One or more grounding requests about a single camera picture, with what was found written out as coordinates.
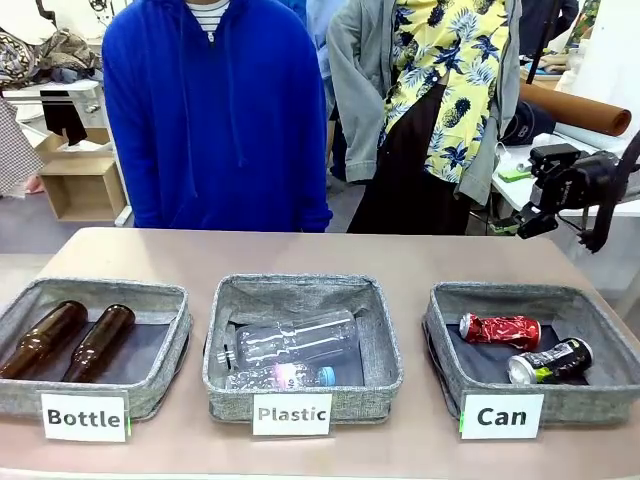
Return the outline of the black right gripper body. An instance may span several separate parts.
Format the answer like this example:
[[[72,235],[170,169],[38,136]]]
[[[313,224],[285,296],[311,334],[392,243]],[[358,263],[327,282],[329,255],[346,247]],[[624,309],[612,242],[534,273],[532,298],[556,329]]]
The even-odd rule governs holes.
[[[583,156],[573,166],[542,178],[542,209],[581,209],[611,197],[619,159],[607,151]]]

